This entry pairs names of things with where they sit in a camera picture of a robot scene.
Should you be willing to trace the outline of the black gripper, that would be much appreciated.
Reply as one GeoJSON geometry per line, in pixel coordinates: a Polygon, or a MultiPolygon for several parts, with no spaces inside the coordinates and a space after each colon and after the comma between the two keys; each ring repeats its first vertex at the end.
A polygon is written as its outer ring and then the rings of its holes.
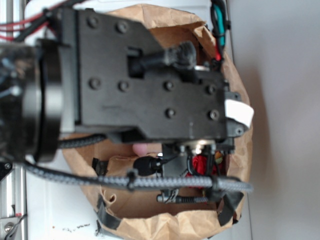
{"type": "Polygon", "coordinates": [[[244,121],[241,105],[217,64],[214,40],[196,15],[143,9],[133,19],[122,11],[78,11],[79,133],[102,133],[116,143],[197,144],[234,148],[244,121]]]}

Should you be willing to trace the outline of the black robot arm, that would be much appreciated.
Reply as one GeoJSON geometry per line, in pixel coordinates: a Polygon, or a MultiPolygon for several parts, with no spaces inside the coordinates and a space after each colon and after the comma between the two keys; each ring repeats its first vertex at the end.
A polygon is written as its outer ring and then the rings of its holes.
{"type": "Polygon", "coordinates": [[[138,21],[60,6],[31,24],[55,39],[0,46],[0,153],[49,162],[62,134],[114,143],[234,149],[249,125],[232,116],[241,97],[221,70],[196,68],[187,41],[164,48],[138,21]]]}

